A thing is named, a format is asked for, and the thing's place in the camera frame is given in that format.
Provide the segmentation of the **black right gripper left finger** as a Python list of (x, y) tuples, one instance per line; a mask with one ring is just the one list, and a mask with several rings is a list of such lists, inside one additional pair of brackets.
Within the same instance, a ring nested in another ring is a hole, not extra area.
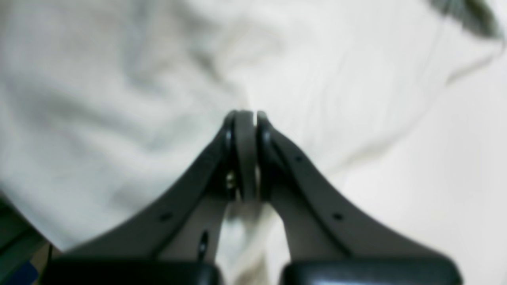
[(256, 199), (254, 114), (230, 112), (155, 202), (50, 262), (42, 285), (222, 285), (214, 263), (228, 204)]

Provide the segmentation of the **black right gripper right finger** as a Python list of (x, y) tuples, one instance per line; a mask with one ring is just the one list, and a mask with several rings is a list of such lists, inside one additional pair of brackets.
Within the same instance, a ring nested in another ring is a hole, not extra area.
[(303, 151), (257, 114), (261, 198), (280, 215), (290, 253), (281, 285), (460, 285), (447, 256), (351, 203)]

